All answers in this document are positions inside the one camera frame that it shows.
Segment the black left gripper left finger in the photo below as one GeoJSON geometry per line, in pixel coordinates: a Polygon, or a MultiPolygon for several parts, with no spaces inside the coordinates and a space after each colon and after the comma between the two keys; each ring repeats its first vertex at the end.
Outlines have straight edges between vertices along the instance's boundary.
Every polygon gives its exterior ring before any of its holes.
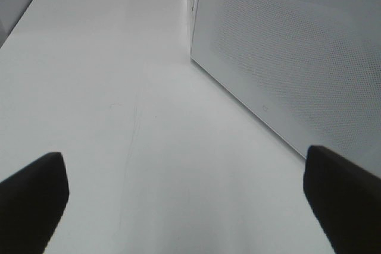
{"type": "Polygon", "coordinates": [[[43,253],[69,198],[64,158],[47,153],[1,182],[1,253],[43,253]]]}

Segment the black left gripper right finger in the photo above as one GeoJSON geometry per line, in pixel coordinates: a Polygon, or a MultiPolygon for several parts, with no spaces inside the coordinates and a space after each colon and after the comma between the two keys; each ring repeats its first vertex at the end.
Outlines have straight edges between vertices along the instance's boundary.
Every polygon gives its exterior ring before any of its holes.
{"type": "Polygon", "coordinates": [[[380,253],[380,178],[310,146],[303,191],[335,253],[380,253]]]}

